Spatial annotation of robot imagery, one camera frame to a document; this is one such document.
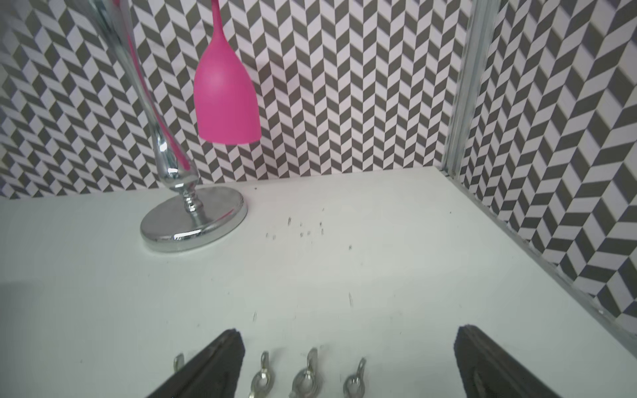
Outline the steel wing nut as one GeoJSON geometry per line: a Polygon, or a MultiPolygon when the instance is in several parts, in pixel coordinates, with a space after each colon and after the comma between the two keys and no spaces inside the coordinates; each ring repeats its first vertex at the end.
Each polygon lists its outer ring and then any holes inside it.
{"type": "Polygon", "coordinates": [[[366,385],[364,381],[366,358],[362,358],[358,363],[355,373],[348,376],[343,383],[343,396],[345,398],[364,398],[366,393],[366,385]]]}
{"type": "Polygon", "coordinates": [[[179,372],[185,365],[185,356],[179,353],[173,360],[174,373],[179,372]]]}
{"type": "Polygon", "coordinates": [[[316,398],[321,387],[319,352],[317,348],[311,348],[307,355],[306,367],[301,369],[292,381],[289,398],[316,398]]]}
{"type": "Polygon", "coordinates": [[[270,365],[270,353],[263,351],[260,356],[260,370],[250,383],[250,398],[266,398],[275,385],[275,373],[270,365]]]}

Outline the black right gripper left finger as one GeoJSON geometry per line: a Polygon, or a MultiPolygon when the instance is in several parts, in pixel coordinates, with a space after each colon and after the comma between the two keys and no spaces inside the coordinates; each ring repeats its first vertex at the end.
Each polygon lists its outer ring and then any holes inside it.
{"type": "Polygon", "coordinates": [[[232,398],[237,391],[245,352],[241,333],[228,329],[149,397],[232,398]]]}

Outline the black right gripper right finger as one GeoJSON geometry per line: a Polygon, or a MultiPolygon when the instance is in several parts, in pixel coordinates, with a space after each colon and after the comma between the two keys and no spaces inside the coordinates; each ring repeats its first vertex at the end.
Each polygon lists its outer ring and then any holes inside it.
{"type": "Polygon", "coordinates": [[[474,325],[459,327],[454,352],[468,397],[558,397],[557,393],[474,325]]]}

